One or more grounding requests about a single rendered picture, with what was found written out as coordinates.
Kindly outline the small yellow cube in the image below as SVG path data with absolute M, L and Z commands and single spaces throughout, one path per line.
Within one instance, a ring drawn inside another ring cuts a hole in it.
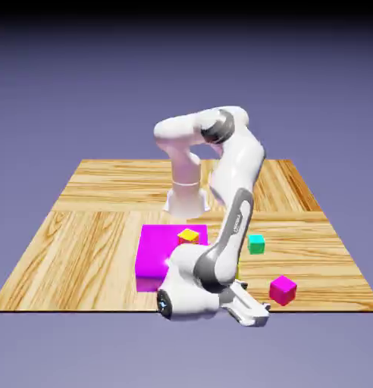
M 184 243 L 199 244 L 199 233 L 195 230 L 186 228 L 178 233 L 177 241 L 179 245 Z

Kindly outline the small teal cube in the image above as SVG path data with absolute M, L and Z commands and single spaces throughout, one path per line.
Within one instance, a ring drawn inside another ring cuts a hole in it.
M 261 234 L 249 234 L 247 249 L 250 255 L 260 255 L 265 252 L 265 238 Z

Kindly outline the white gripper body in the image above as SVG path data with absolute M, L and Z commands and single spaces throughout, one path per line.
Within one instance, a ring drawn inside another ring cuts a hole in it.
M 235 280 L 220 294 L 220 307 L 245 327 L 264 327 L 269 318 L 269 311 L 262 307 L 262 303 L 253 298 Z

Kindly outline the small magenta cube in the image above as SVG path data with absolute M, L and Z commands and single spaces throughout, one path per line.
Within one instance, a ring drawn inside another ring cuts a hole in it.
M 281 306 L 292 302 L 296 297 L 297 284 L 284 275 L 273 280 L 269 288 L 269 297 Z

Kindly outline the large magenta box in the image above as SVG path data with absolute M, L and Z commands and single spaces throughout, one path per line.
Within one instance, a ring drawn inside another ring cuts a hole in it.
M 136 291 L 153 293 L 168 272 L 168 259 L 178 245 L 178 235 L 185 229 L 199 234 L 199 244 L 208 244 L 205 224 L 144 224 L 136 251 Z

